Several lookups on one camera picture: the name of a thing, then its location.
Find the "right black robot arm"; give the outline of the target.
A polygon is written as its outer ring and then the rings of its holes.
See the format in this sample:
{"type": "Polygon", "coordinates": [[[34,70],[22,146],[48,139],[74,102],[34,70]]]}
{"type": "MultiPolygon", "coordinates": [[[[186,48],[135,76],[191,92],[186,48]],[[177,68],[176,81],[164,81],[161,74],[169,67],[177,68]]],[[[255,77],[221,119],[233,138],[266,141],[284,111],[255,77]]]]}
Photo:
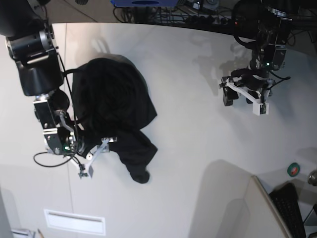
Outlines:
{"type": "Polygon", "coordinates": [[[60,89],[65,73],[49,23],[46,0],[2,0],[0,33],[14,60],[25,96],[34,96],[47,151],[92,158],[88,140],[67,112],[69,97],[60,89]]]}

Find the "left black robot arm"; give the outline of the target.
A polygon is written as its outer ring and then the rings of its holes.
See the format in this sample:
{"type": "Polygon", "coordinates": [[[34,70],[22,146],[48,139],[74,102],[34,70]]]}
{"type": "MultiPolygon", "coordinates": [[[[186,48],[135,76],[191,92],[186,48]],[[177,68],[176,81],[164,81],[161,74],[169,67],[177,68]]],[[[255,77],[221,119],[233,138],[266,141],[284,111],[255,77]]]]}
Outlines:
{"type": "Polygon", "coordinates": [[[292,16],[299,12],[297,0],[240,0],[231,12],[233,36],[237,43],[252,51],[247,68],[237,69],[223,77],[225,106],[233,105],[239,98],[238,90],[246,93],[248,103],[255,99],[264,104],[278,83],[270,79],[280,70],[286,55],[286,44],[292,28],[292,16]],[[239,29],[247,24],[256,25],[253,41],[239,38],[239,29]]]}

